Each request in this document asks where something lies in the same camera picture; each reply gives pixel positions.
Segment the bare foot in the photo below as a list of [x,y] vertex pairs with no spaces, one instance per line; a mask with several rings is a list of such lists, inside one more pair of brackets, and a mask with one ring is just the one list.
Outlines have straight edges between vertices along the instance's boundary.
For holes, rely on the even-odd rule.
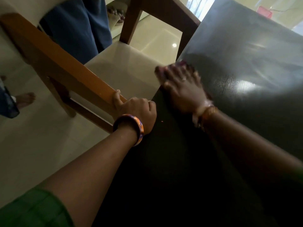
[[1,79],[2,81],[5,81],[5,80],[7,79],[7,77],[6,77],[6,76],[0,76],[0,79]]
[[36,99],[36,95],[33,92],[24,93],[15,97],[16,97],[16,105],[19,110],[23,107],[32,104]]

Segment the blue fabric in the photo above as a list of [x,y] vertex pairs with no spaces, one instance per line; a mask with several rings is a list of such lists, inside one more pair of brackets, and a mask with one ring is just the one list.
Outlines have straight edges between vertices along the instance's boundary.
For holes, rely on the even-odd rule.
[[112,44],[105,0],[68,0],[43,19],[55,41],[82,64]]
[[11,119],[19,115],[19,110],[1,79],[0,79],[0,115],[3,115]]

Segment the tiled floor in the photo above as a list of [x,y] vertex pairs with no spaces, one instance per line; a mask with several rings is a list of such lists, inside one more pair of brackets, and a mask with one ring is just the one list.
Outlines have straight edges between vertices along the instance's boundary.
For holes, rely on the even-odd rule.
[[[139,22],[131,46],[169,64],[180,39],[180,31],[148,16]],[[69,118],[30,66],[4,74],[12,95],[33,91],[37,99],[14,119],[0,117],[0,207],[108,135],[81,115]]]

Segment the hand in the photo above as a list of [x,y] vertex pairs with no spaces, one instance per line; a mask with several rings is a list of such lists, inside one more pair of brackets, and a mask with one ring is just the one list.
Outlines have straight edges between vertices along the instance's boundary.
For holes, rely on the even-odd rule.
[[157,70],[159,68],[156,68],[156,74],[160,83],[169,91],[173,104],[182,113],[195,113],[207,101],[199,74],[193,68],[188,65],[177,67],[174,64],[169,68],[164,67],[168,79],[164,79],[164,75],[159,75]]
[[114,120],[123,114],[136,116],[143,124],[144,134],[149,134],[154,127],[157,118],[156,103],[147,99],[131,98],[123,103],[120,100],[120,90],[117,90],[113,103],[117,110]]

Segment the forearm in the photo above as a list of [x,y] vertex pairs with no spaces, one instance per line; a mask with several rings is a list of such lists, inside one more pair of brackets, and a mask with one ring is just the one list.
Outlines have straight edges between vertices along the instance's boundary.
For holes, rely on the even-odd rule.
[[91,226],[136,131],[123,126],[50,176],[42,187],[65,205],[76,227]]
[[251,183],[269,185],[302,170],[302,162],[222,112],[205,122],[207,133]]

